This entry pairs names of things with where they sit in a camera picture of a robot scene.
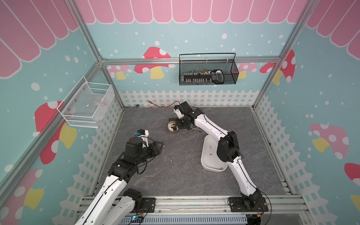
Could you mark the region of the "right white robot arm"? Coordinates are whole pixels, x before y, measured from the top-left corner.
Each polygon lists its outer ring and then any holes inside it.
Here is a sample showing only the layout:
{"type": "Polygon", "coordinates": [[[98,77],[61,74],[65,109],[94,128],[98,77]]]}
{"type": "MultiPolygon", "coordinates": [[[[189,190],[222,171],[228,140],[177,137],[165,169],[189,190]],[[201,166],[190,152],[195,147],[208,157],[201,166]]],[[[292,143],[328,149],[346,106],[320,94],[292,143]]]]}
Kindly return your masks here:
{"type": "Polygon", "coordinates": [[[218,160],[227,164],[238,182],[245,209],[248,211],[254,210],[260,204],[263,196],[245,169],[236,133],[222,129],[208,119],[203,110],[199,108],[192,109],[186,101],[175,106],[174,112],[177,118],[175,119],[175,125],[172,125],[169,130],[175,132],[180,129],[190,129],[190,126],[193,125],[197,129],[206,132],[207,137],[214,140],[217,145],[216,149],[212,148],[212,154],[215,153],[218,160]]]}

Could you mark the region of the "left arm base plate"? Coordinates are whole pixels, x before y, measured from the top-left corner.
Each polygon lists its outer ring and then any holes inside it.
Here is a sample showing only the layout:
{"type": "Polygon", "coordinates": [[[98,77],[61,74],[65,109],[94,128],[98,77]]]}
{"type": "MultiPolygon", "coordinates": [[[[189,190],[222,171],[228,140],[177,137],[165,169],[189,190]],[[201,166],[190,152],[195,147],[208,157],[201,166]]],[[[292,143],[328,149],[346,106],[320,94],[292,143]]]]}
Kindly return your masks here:
{"type": "Polygon", "coordinates": [[[135,210],[135,213],[137,215],[144,214],[144,213],[154,213],[155,212],[155,204],[156,204],[156,198],[154,198],[154,197],[143,198],[142,202],[139,204],[138,209],[135,210]]]}

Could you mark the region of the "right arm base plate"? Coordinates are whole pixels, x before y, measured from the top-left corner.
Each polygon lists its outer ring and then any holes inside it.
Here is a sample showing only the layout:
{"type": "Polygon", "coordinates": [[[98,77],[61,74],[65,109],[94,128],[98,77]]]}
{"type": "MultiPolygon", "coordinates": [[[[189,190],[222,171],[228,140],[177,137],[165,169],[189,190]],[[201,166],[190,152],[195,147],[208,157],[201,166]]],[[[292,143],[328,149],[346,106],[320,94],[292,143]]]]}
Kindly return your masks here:
{"type": "Polygon", "coordinates": [[[266,199],[261,197],[259,200],[251,201],[243,197],[229,197],[227,204],[230,206],[231,212],[253,212],[265,213],[269,211],[269,204],[266,199]]]}

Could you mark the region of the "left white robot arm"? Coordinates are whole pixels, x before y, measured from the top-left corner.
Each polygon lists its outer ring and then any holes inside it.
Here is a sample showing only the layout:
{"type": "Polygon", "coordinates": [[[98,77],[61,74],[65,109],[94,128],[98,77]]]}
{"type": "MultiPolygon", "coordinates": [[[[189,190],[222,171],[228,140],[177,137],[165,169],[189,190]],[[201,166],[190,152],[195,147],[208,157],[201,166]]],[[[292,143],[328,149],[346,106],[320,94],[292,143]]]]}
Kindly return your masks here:
{"type": "Polygon", "coordinates": [[[112,164],[100,191],[78,219],[77,225],[118,225],[129,213],[141,208],[142,194],[131,188],[124,191],[115,206],[113,203],[131,177],[140,174],[139,168],[146,167],[149,158],[154,159],[162,153],[164,143],[149,140],[146,136],[128,140],[125,151],[112,164]]]}

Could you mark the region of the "white plastic storage box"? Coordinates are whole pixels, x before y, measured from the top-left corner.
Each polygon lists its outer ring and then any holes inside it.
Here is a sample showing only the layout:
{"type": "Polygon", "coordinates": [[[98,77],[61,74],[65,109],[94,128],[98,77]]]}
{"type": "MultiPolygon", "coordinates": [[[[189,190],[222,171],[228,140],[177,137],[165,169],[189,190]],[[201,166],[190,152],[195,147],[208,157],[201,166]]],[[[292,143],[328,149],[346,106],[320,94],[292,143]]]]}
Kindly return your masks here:
{"type": "Polygon", "coordinates": [[[220,173],[227,169],[227,164],[217,156],[217,148],[218,141],[207,135],[202,147],[201,164],[205,170],[220,173]]]}

